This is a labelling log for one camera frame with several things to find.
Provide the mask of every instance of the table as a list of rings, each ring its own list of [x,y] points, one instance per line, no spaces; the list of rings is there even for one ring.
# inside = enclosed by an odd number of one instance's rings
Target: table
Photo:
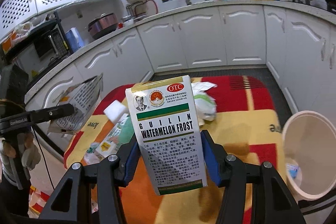
[[[207,129],[215,143],[223,145],[227,153],[238,156],[244,162],[271,162],[286,181],[281,128],[271,96],[263,83],[253,77],[236,75],[192,78],[191,81],[209,81],[217,85],[207,91],[216,100],[217,117],[212,122],[206,122],[201,130]],[[127,105],[125,89],[135,85],[120,86],[100,102],[69,144],[64,155],[66,168],[76,161],[86,165],[82,158],[90,143],[101,142],[113,128],[103,110],[114,100]],[[88,127],[90,122],[98,125]],[[128,224],[215,223],[223,192],[224,188],[217,188],[208,177],[208,187],[156,196],[142,159],[129,186],[120,188]],[[244,224],[250,223],[251,205],[252,185],[248,184]]]

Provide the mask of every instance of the cable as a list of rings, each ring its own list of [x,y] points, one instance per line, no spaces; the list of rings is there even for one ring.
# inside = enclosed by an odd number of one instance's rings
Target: cable
[[[53,181],[51,180],[51,176],[50,176],[49,169],[48,169],[48,166],[47,166],[47,161],[45,160],[45,157],[44,157],[44,153],[43,153],[42,147],[41,147],[40,142],[39,142],[39,140],[38,140],[38,138],[37,138],[37,135],[36,135],[36,131],[35,131],[34,128],[32,128],[32,130],[34,131],[34,134],[35,134],[35,138],[36,138],[37,144],[38,144],[39,147],[40,147],[40,150],[41,150],[41,153],[42,153],[42,156],[43,156],[43,160],[44,160],[44,164],[45,164],[45,168],[47,169],[47,172],[48,172],[48,176],[49,176],[49,180],[50,180],[51,186],[52,186],[53,190],[55,190],[55,187],[54,187],[54,185],[53,185]]]

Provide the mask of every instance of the trash bin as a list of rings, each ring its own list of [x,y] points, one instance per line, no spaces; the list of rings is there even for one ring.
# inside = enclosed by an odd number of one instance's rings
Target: trash bin
[[[336,184],[336,128],[323,115],[301,111],[283,128],[285,162],[297,165],[296,178],[286,170],[288,187],[299,201],[323,197]]]

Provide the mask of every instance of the floor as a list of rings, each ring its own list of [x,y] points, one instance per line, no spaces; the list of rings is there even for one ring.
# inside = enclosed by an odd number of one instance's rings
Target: floor
[[[163,79],[173,78],[188,74],[190,77],[205,77],[205,76],[221,76],[221,75],[246,75],[257,78],[264,83],[268,89],[273,103],[278,114],[281,128],[285,125],[288,118],[292,115],[286,99],[281,92],[277,82],[273,78],[271,72],[267,68],[256,69],[228,69],[228,70],[213,70],[213,71],[200,71],[189,73],[176,73],[170,75],[154,75],[151,81],[159,81]]]

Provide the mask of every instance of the white countertop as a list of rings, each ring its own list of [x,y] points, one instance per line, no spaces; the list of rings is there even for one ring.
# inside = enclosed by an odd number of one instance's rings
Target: white countertop
[[[90,43],[89,45],[80,48],[78,51],[76,51],[74,54],[69,56],[67,59],[63,60],[60,64],[55,66],[52,70],[50,70],[41,80],[39,80],[26,94],[25,96],[25,102],[29,102],[29,100],[40,90],[52,77],[54,77],[58,72],[60,72],[62,69],[64,69],[66,66],[68,66],[70,63],[72,63],[74,60],[76,60],[78,57],[86,53],[87,51],[91,50],[92,48],[96,47],[97,45],[103,43],[104,41],[107,41],[108,39],[121,34],[122,32],[125,32],[131,28],[134,28],[136,26],[139,26],[141,24],[144,24],[146,22],[173,15],[176,13],[181,13],[189,10],[194,9],[200,9],[200,8],[206,8],[206,7],[212,7],[212,6],[222,6],[222,5],[269,5],[269,6],[276,6],[276,7],[282,7],[286,9],[292,9],[299,12],[307,13],[312,16],[321,18],[325,21],[328,21],[331,24],[336,25],[336,15],[326,11],[322,10],[317,7],[308,6],[304,4],[298,4],[288,1],[274,1],[274,0],[225,0],[225,1],[211,1],[211,2],[205,2],[205,3],[199,3],[199,4],[193,4],[189,6],[184,6],[181,8],[168,10],[150,17],[147,17],[140,22],[137,22],[133,25],[123,27],[119,30],[116,30],[112,33],[109,33],[94,42]]]

